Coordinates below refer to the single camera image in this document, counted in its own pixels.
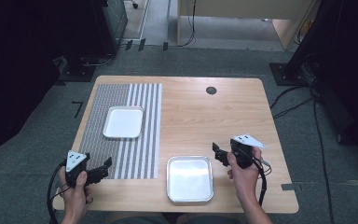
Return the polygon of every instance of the white tray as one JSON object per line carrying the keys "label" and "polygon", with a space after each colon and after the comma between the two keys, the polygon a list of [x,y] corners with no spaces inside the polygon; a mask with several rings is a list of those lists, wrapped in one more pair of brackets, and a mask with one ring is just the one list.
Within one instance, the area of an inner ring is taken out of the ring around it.
{"label": "white tray", "polygon": [[140,106],[112,106],[106,116],[103,135],[109,138],[135,138],[141,133],[144,110]]}
{"label": "white tray", "polygon": [[172,157],[167,171],[168,197],[174,203],[203,203],[212,199],[212,169],[208,158]]}

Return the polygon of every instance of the metal tray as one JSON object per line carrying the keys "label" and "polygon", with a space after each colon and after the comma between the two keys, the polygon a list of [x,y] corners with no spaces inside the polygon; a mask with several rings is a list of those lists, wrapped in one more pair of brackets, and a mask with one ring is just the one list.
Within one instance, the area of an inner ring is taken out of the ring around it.
{"label": "metal tray", "polygon": [[174,203],[205,203],[213,197],[211,162],[204,156],[172,157],[167,164],[168,197]]}

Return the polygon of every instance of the striped mat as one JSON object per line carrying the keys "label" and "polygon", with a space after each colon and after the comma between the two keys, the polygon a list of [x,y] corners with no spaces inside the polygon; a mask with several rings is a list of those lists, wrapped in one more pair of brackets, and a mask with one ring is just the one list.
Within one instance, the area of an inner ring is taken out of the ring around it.
{"label": "striped mat", "polygon": [[[100,84],[80,144],[90,154],[88,170],[112,157],[109,179],[157,178],[162,84]],[[138,105],[144,109],[137,138],[106,138],[103,126],[111,106]]]}

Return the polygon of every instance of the finger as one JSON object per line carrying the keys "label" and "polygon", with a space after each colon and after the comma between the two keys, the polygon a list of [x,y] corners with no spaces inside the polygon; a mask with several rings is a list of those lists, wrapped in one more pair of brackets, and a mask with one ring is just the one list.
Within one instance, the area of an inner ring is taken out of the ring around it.
{"label": "finger", "polygon": [[86,198],[86,204],[94,202],[94,199],[92,197]]}
{"label": "finger", "polygon": [[86,203],[92,203],[92,201],[94,201],[94,199],[91,197],[91,195],[88,195],[86,197]]}
{"label": "finger", "polygon": [[86,181],[87,181],[87,173],[86,171],[82,171],[76,180],[76,187],[75,187],[76,194],[80,194],[80,193],[84,194],[84,185],[86,184]]}
{"label": "finger", "polygon": [[91,189],[89,187],[86,187],[86,195],[91,195]]}
{"label": "finger", "polygon": [[61,167],[60,172],[58,173],[58,176],[60,177],[61,185],[66,184],[65,166]]}
{"label": "finger", "polygon": [[261,161],[261,150],[258,147],[253,147],[254,157]]}
{"label": "finger", "polygon": [[240,169],[240,166],[237,164],[237,158],[235,158],[232,152],[228,152],[227,159],[228,159],[228,164],[231,166],[232,170]]}

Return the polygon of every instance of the black wire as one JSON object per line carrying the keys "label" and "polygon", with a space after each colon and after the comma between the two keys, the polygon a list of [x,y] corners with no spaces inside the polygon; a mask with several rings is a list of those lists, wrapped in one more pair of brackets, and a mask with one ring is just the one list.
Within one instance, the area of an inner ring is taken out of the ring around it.
{"label": "black wire", "polygon": [[272,103],[272,105],[269,107],[269,109],[272,109],[272,107],[274,107],[274,106],[277,104],[278,100],[279,100],[283,95],[285,95],[287,92],[293,91],[293,90],[296,90],[296,89],[302,88],[302,87],[306,87],[306,86],[295,86],[295,87],[289,88],[289,89],[287,89],[287,90],[284,90],[283,92],[281,92],[281,93],[277,96],[277,98],[275,99],[274,103]]}
{"label": "black wire", "polygon": [[253,157],[253,164],[257,167],[258,169],[258,173],[260,173],[261,175],[261,179],[263,180],[261,182],[261,191],[260,191],[260,196],[258,198],[258,204],[260,204],[260,206],[263,204],[263,200],[264,200],[264,195],[266,195],[266,191],[267,191],[267,179],[266,179],[266,175],[264,174],[264,169],[263,169],[263,165],[257,164],[257,162],[255,160],[260,161],[258,158]]}
{"label": "black wire", "polygon": [[54,224],[58,224],[58,220],[55,217],[55,213],[54,213],[54,209],[53,209],[53,205],[52,205],[52,200],[51,200],[51,189],[53,186],[53,182],[55,179],[55,176],[57,175],[58,171],[60,170],[60,168],[62,166],[64,166],[66,164],[66,160],[62,161],[57,168],[54,170],[53,175],[51,176],[50,182],[48,183],[48,199],[47,199],[47,205],[48,205],[48,213],[50,215],[50,223],[54,223]]}
{"label": "black wire", "polygon": [[274,118],[274,119],[278,119],[278,118],[280,118],[280,117],[286,115],[287,113],[289,113],[289,111],[294,110],[294,109],[297,109],[298,107],[300,107],[300,106],[302,106],[302,105],[305,105],[305,104],[311,102],[312,99],[313,99],[313,98],[310,97],[308,100],[305,100],[305,101],[301,102],[301,103],[298,104],[298,105],[295,105],[295,106],[293,106],[293,107],[291,107],[291,108],[289,108],[289,109],[283,110],[282,112],[279,112],[278,114],[274,115],[273,118]]}
{"label": "black wire", "polygon": [[268,169],[264,172],[266,175],[270,175],[272,173],[272,167],[268,167]]}
{"label": "black wire", "polygon": [[197,0],[194,0],[192,23],[189,21],[190,26],[191,26],[191,36],[190,36],[190,38],[187,40],[187,42],[184,45],[178,45],[177,47],[185,47],[185,46],[189,45],[191,42],[193,42],[193,40],[195,39],[196,30],[194,28],[194,17],[195,17],[195,14],[196,14],[196,4],[197,4]]}
{"label": "black wire", "polygon": [[63,193],[66,192],[68,189],[70,189],[70,187],[68,187],[67,189],[62,190],[62,191],[60,191],[60,192],[54,194],[54,196],[52,196],[52,197],[50,198],[50,202],[52,203],[52,202],[53,202],[53,199],[54,199],[55,197],[57,197],[57,196],[60,195],[60,194],[63,194]]}
{"label": "black wire", "polygon": [[329,209],[329,213],[330,213],[330,222],[333,224],[334,223],[333,205],[331,203],[330,184],[329,184],[328,176],[327,176],[327,172],[326,172],[326,164],[325,164],[325,157],[324,157],[324,142],[322,139],[322,134],[321,134],[321,130],[319,128],[319,121],[318,121],[317,113],[316,113],[316,100],[313,101],[313,116],[315,118],[316,130],[318,131],[319,142],[321,144],[322,164],[323,164],[323,168],[324,168],[324,182],[325,182],[326,190],[327,190],[328,209]]}
{"label": "black wire", "polygon": [[109,63],[110,61],[112,61],[112,59],[115,57],[114,54],[107,54],[106,56],[110,56],[110,58],[108,60],[106,60],[103,63],[83,63],[83,66],[102,66],[102,65],[106,65],[107,63]]}

